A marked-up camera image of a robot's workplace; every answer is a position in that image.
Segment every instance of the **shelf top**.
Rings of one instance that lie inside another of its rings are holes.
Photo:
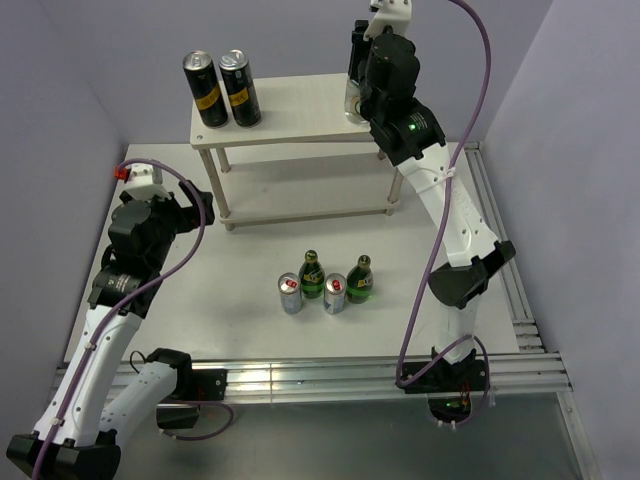
[[[193,104],[191,146],[195,149],[304,141],[369,140],[369,125],[356,125],[344,114],[346,73],[255,80],[262,121],[240,127],[233,120],[220,128],[202,123]]]

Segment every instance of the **cable tie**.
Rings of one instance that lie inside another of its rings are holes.
[[[455,174],[456,174],[456,167],[451,167],[448,170],[445,170],[444,172],[442,172],[442,174],[439,177],[437,177],[437,180],[435,182],[427,184],[424,188],[420,189],[420,191],[416,189],[416,193],[418,195],[421,195],[427,190],[430,190],[433,187],[437,187],[441,183],[446,182],[447,179],[453,178]]]

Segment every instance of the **silver can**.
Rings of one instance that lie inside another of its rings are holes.
[[[335,315],[344,309],[347,281],[339,273],[332,273],[324,281],[324,309]]]
[[[289,315],[295,315],[302,310],[302,294],[300,292],[300,278],[295,273],[285,273],[278,279],[278,291],[283,310]]]

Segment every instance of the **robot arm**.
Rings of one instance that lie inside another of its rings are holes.
[[[89,294],[82,336],[60,387],[32,434],[13,437],[7,456],[31,475],[38,454],[46,448],[41,474],[46,478],[113,478],[120,449],[138,424],[164,398],[185,398],[191,386],[191,358],[158,349],[127,388],[105,409],[109,388],[129,342],[147,315],[160,285],[149,288],[122,307],[94,343],[90,339],[112,309],[127,295],[160,276],[160,270],[177,234],[199,228],[200,214],[193,194],[204,206],[205,223],[214,220],[212,195],[180,182],[191,202],[182,208],[162,186],[161,171],[135,164],[116,171],[127,182],[122,204],[112,213],[108,229],[111,244],[102,257],[100,272]],[[83,360],[86,350],[93,353]],[[73,378],[82,371],[79,382]],[[64,418],[60,405],[73,391]],[[48,439],[55,427],[55,435]]]
[[[443,235],[449,262],[429,277],[429,287],[444,310],[438,315],[439,334],[432,350],[435,357],[461,337],[473,334],[481,294],[489,279],[513,258],[515,249],[511,242],[499,242],[487,227],[455,177],[455,169],[450,169],[445,135],[435,115],[414,97],[420,62],[414,44],[402,36],[411,5],[398,0],[374,3],[378,10],[371,25],[358,20],[352,32],[349,79],[359,93],[352,102],[359,107],[356,113],[369,122],[374,141],[416,190],[436,225],[447,204],[446,186],[451,187]],[[406,22],[398,25],[387,20],[397,18],[400,11]],[[428,375],[414,376],[411,381],[407,376],[425,364],[415,369],[405,364],[405,380],[399,386],[407,393],[451,392],[482,370],[478,364],[483,362],[475,360],[470,341],[456,345],[443,360]]]

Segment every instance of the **bottle cap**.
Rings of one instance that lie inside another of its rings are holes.
[[[358,266],[360,268],[369,268],[371,266],[371,258],[369,255],[360,255],[360,258],[358,258]]]
[[[307,253],[304,254],[304,259],[307,262],[315,262],[318,260],[318,254],[315,250],[307,250]]]

